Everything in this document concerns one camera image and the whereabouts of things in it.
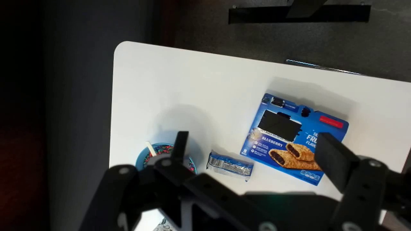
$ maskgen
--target black surface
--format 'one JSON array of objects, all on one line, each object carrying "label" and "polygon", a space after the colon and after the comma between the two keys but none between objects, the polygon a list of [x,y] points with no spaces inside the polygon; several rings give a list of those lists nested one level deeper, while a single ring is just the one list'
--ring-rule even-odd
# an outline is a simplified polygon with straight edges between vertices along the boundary
[{"label": "black surface", "polygon": [[291,9],[292,7],[233,8],[228,10],[228,23],[368,22],[371,7],[322,5],[308,17]]},{"label": "black surface", "polygon": [[327,0],[294,0],[287,18],[306,18],[315,13]]},{"label": "black surface", "polygon": [[290,121],[288,118],[288,116],[279,116],[265,111],[258,127],[287,141],[292,141],[299,132],[300,125]]}]

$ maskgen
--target blue box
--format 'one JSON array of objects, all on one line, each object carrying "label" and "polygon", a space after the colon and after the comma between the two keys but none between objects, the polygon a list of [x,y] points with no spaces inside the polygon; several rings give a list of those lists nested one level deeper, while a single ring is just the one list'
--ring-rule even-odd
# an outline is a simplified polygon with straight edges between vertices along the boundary
[{"label": "blue box", "polygon": [[328,132],[341,141],[346,130],[340,118],[264,94],[241,155],[318,185],[323,173],[313,161],[317,135]]}]

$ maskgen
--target black bar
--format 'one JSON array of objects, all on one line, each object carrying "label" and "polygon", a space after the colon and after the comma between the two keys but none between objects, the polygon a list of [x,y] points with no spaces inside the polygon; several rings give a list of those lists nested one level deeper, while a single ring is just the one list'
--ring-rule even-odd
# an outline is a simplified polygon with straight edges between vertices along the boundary
[{"label": "black bar", "polygon": [[360,161],[351,172],[337,205],[332,230],[376,230],[382,208],[387,168],[373,159]]},{"label": "black bar", "polygon": [[294,0],[286,18],[308,18],[314,14],[327,0]]},{"label": "black bar", "polygon": [[314,158],[333,186],[344,193],[359,158],[330,134],[318,134]]},{"label": "black bar", "polygon": [[310,17],[287,18],[291,7],[228,9],[232,23],[368,22],[369,5],[322,5]]},{"label": "black bar", "polygon": [[92,198],[79,231],[123,231],[121,226],[129,229],[132,222],[138,222],[138,214],[130,222],[125,213],[121,213],[125,189],[134,176],[136,168],[133,166],[115,166],[107,170]]},{"label": "black bar", "polygon": [[178,131],[174,146],[170,152],[170,158],[182,163],[183,154],[184,154],[184,146],[187,144],[188,132],[187,131]]},{"label": "black bar", "polygon": [[157,193],[165,194],[168,198],[159,209],[168,222],[181,229],[181,200],[178,199],[181,193],[179,188],[187,179],[193,177],[195,175],[183,167],[179,161],[173,158],[157,161],[154,168],[157,173],[156,180],[161,182],[161,190]]}]

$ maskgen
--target white table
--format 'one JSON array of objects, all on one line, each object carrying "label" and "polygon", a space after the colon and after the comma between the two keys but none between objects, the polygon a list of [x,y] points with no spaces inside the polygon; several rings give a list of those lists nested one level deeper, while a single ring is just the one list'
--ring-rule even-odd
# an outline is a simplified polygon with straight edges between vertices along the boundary
[{"label": "white table", "polygon": [[[349,122],[344,144],[400,171],[411,143],[411,84],[137,42],[114,53],[109,164],[133,164],[145,141],[173,143],[190,131],[200,171],[210,149],[238,154],[260,96],[274,93]],[[340,194],[255,163],[249,182],[210,173],[245,191]]]}]

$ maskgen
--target product package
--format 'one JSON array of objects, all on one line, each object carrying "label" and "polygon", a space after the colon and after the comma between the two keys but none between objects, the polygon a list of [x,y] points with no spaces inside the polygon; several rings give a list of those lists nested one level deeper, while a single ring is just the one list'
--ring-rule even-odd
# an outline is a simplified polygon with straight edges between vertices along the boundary
[{"label": "product package", "polygon": [[206,161],[206,170],[213,170],[218,173],[234,176],[245,181],[252,173],[254,164],[243,162],[227,155],[220,155],[215,152],[210,152]]},{"label": "product package", "polygon": [[317,135],[328,132],[341,141],[346,130],[340,118],[264,94],[241,155],[318,185],[323,173],[314,162]]}]

